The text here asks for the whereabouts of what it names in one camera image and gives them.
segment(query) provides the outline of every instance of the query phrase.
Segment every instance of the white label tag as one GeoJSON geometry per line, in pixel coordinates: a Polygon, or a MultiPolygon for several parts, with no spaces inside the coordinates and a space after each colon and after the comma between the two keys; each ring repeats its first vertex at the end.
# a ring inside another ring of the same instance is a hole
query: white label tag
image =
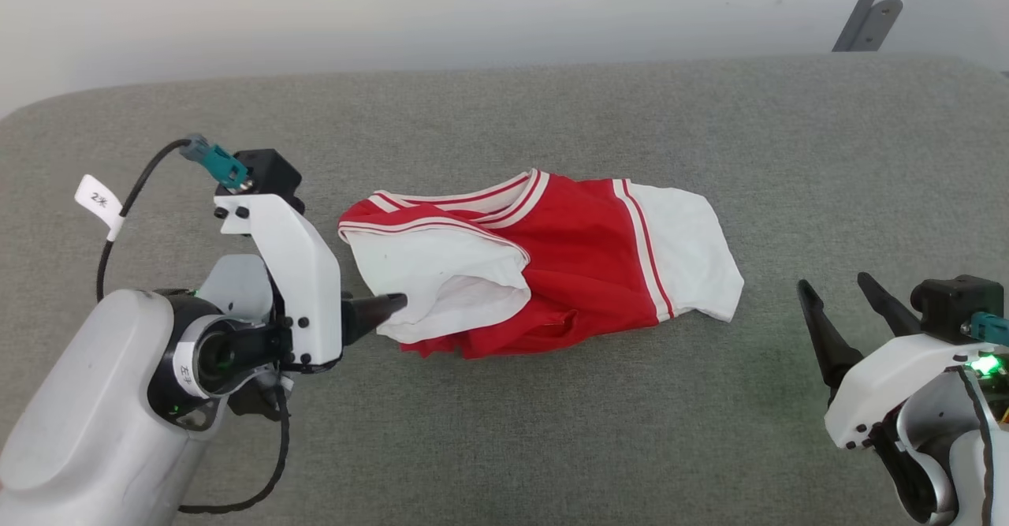
{"type": "Polygon", "coordinates": [[[123,218],[119,216],[123,206],[111,189],[102,185],[102,182],[91,175],[84,175],[81,185],[77,188],[77,194],[74,195],[74,200],[109,225],[109,235],[106,239],[110,239],[110,241],[116,239],[119,228],[123,226],[123,218]]]}
{"type": "Polygon", "coordinates": [[[180,341],[176,344],[176,353],[172,356],[172,369],[176,372],[176,383],[194,398],[210,398],[196,382],[196,369],[193,366],[195,341],[180,341]]]}

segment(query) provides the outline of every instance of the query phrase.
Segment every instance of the black connector housing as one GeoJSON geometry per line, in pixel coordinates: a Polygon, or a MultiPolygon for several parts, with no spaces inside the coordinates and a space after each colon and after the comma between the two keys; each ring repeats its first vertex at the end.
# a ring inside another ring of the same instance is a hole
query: black connector housing
{"type": "Polygon", "coordinates": [[[232,193],[218,186],[214,195],[276,195],[287,200],[293,209],[305,214],[305,203],[295,196],[295,191],[302,184],[302,175],[276,149],[243,149],[234,152],[234,157],[247,168],[247,181],[251,182],[251,187],[232,193]]]}
{"type": "Polygon", "coordinates": [[[975,313],[1002,317],[1005,290],[998,282],[958,276],[954,280],[925,280],[911,292],[911,307],[921,313],[921,332],[946,342],[974,342],[961,331],[975,313]]]}

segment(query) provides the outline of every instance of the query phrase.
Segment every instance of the white sleeve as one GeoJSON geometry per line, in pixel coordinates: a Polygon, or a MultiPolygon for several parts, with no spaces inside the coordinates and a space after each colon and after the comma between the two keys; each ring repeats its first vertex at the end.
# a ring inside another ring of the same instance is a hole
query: white sleeve
{"type": "Polygon", "coordinates": [[[377,329],[402,343],[506,321],[532,295],[522,276],[528,256],[503,241],[451,228],[342,234],[372,293],[407,295],[377,329]]]}
{"type": "Polygon", "coordinates": [[[702,196],[628,182],[642,207],[659,281],[673,315],[702,311],[732,321],[743,277],[721,233],[718,217],[702,196]]]}

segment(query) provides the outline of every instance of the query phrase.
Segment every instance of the cloth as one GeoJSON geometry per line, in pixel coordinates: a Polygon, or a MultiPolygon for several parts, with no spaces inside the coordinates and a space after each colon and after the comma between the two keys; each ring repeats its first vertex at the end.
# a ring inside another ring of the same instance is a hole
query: cloth
{"type": "Polygon", "coordinates": [[[731,321],[743,290],[702,196],[538,170],[475,193],[379,191],[340,237],[375,294],[409,304],[378,328],[424,356],[554,350],[700,310],[731,321]]]}

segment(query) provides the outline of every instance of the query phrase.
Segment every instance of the white stripe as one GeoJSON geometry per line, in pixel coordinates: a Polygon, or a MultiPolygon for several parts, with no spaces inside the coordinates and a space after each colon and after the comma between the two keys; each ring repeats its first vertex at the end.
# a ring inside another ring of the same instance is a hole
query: white stripe
{"type": "Polygon", "coordinates": [[[504,228],[526,218],[526,215],[529,214],[529,212],[533,210],[533,207],[536,207],[536,204],[540,202],[543,192],[546,191],[547,184],[550,182],[550,174],[543,172],[536,172],[536,174],[540,181],[537,182],[536,186],[533,188],[533,193],[530,195],[529,199],[527,199],[526,202],[519,207],[515,214],[512,214],[511,217],[499,221],[482,221],[480,226],[484,228],[504,228]]]}
{"type": "Polygon", "coordinates": [[[511,239],[504,239],[500,236],[494,236],[489,234],[489,232],[484,232],[473,225],[466,224],[464,221],[457,221],[444,217],[424,217],[421,219],[408,221],[407,223],[401,223],[396,225],[385,225],[385,224],[373,224],[366,223],[366,221],[340,221],[337,225],[337,234],[340,236],[344,242],[350,243],[349,239],[343,235],[344,231],[352,232],[373,232],[373,234],[407,234],[407,232],[417,232],[420,230],[447,228],[453,230],[464,230],[470,234],[475,234],[482,238],[490,239],[493,242],[498,242],[501,244],[507,244],[509,246],[514,246],[514,248],[519,249],[526,258],[526,264],[529,264],[529,254],[523,246],[512,242],[511,239]]]}
{"type": "MultiPolygon", "coordinates": [[[[419,200],[420,202],[423,202],[423,203],[438,203],[439,200],[470,199],[470,198],[473,198],[473,196],[483,196],[483,195],[486,195],[488,193],[493,193],[494,191],[497,191],[497,189],[500,189],[500,188],[502,188],[502,187],[504,187],[504,186],[507,186],[509,184],[512,184],[512,182],[519,181],[522,178],[526,178],[526,177],[529,177],[529,172],[525,172],[525,173],[516,175],[516,177],[510,179],[509,181],[507,181],[507,182],[500,182],[499,184],[494,185],[493,187],[488,187],[486,189],[480,189],[480,191],[474,191],[472,193],[466,193],[464,195],[414,196],[414,195],[393,195],[393,194],[390,194],[388,192],[384,192],[384,191],[379,191],[378,193],[384,193],[385,195],[391,196],[391,198],[395,199],[395,200],[409,199],[409,200],[419,200]]],[[[523,185],[525,185],[525,184],[519,184],[516,187],[521,188],[523,185]]]]}
{"type": "Polygon", "coordinates": [[[375,207],[378,207],[379,209],[385,211],[386,213],[395,213],[396,211],[400,210],[400,207],[397,207],[393,203],[389,203],[388,200],[381,198],[381,196],[377,195],[368,196],[368,200],[370,200],[370,202],[375,207]]]}
{"type": "Polygon", "coordinates": [[[648,239],[645,238],[645,227],[642,224],[641,216],[638,214],[638,207],[635,207],[633,200],[624,193],[624,185],[627,180],[613,180],[613,194],[624,203],[631,216],[631,224],[634,224],[634,237],[638,245],[638,262],[641,267],[642,275],[645,277],[645,287],[652,296],[655,304],[655,316],[659,322],[670,319],[669,309],[666,307],[666,300],[663,299],[659,290],[659,282],[655,279],[655,271],[652,270],[652,260],[648,253],[648,239]]]}
{"type": "Polygon", "coordinates": [[[528,187],[528,183],[523,182],[523,184],[516,185],[508,191],[493,196],[486,196],[483,199],[469,200],[467,203],[435,203],[434,205],[443,211],[474,211],[477,213],[486,213],[487,211],[496,211],[497,209],[500,209],[500,207],[511,207],[515,204],[516,200],[519,200],[519,196],[526,193],[526,189],[528,187]]]}
{"type": "Polygon", "coordinates": [[[476,221],[477,223],[481,223],[481,224],[482,223],[488,223],[489,221],[496,221],[496,220],[500,219],[501,217],[504,217],[504,216],[508,216],[509,214],[512,214],[513,211],[515,211],[515,210],[517,210],[519,208],[519,206],[522,204],[523,200],[526,200],[526,196],[529,195],[530,192],[533,191],[533,189],[536,189],[536,186],[538,185],[538,182],[540,181],[540,175],[541,175],[540,171],[537,171],[537,170],[530,171],[529,172],[529,181],[524,182],[524,184],[522,184],[522,185],[519,186],[522,189],[520,189],[518,196],[513,196],[512,202],[509,203],[508,206],[506,206],[503,209],[501,209],[500,211],[497,211],[495,213],[483,214],[482,217],[473,219],[473,221],[476,221]]]}

